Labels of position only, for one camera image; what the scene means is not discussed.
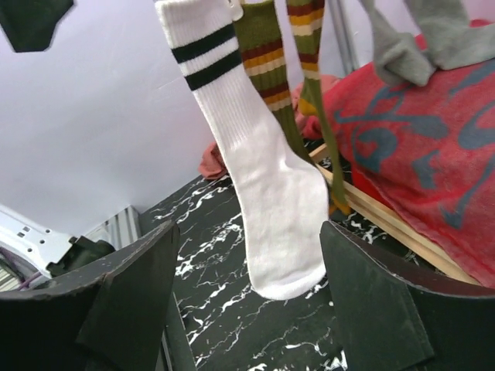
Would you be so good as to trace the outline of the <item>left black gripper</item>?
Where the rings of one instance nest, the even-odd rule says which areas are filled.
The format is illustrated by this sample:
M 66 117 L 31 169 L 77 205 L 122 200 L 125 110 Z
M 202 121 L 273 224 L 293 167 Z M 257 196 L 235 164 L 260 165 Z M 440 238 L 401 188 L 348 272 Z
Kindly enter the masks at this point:
M 1 0 L 1 28 L 16 53 L 43 52 L 72 8 L 73 0 Z

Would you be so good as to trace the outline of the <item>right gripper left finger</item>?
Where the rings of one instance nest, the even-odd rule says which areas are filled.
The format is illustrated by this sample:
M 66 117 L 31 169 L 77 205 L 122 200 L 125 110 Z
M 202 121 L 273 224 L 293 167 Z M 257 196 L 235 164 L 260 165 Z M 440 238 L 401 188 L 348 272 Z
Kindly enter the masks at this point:
M 41 288 L 1 294 L 3 370 L 154 370 L 179 249 L 167 221 Z

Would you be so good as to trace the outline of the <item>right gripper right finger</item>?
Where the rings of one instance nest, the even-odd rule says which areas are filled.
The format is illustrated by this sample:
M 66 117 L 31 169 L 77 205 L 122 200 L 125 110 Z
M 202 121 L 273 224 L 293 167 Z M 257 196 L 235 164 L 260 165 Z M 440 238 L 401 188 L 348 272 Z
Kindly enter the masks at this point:
M 494 290 L 419 267 L 326 221 L 320 241 L 351 370 L 492 370 Z

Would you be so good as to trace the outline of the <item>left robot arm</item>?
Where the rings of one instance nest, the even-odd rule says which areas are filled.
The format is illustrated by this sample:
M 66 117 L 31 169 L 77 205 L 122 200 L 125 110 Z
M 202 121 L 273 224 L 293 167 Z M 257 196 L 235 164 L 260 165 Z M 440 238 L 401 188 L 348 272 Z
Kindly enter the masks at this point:
M 17 53 L 49 49 L 56 27 L 74 2 L 2 1 L 1 28 Z M 104 240 L 94 242 L 44 227 L 1 206 L 1 247 L 31 264 L 39 276 L 58 277 L 115 252 Z

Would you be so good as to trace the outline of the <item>olive green ribbed sock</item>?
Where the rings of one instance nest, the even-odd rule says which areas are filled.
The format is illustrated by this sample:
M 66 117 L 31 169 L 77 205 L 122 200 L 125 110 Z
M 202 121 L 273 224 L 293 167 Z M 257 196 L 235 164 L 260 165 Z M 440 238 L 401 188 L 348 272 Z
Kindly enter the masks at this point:
M 303 160 L 311 162 L 295 121 L 275 3 L 232 1 L 230 4 L 233 7 L 238 5 L 242 13 L 234 16 L 234 29 L 245 71 L 281 125 L 291 149 Z M 350 213 L 350 206 L 345 198 L 340 154 L 336 136 L 324 111 L 322 78 L 319 73 L 319 48 L 326 3 L 287 1 L 285 4 L 304 76 L 299 99 L 301 111 L 319 119 L 333 169 L 330 198 L 334 207 L 347 215 Z

